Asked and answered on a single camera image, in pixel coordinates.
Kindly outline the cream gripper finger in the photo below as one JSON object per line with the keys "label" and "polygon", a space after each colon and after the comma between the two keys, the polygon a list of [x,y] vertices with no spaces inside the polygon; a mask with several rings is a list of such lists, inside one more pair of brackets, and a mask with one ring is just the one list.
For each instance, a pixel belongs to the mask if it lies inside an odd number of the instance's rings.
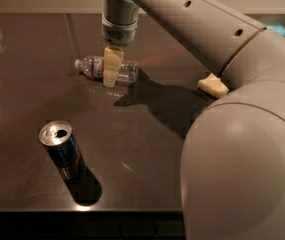
{"label": "cream gripper finger", "polygon": [[104,49],[103,84],[113,87],[124,58],[123,50],[115,45],[108,45]]}

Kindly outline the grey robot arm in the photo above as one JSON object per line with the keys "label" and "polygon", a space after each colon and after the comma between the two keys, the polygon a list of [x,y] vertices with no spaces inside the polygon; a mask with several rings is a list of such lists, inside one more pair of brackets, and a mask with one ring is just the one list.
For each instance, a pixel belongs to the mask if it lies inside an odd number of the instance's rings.
{"label": "grey robot arm", "polygon": [[229,88],[181,155],[187,240],[285,240],[285,38],[215,0],[103,0],[127,45],[144,10]]}

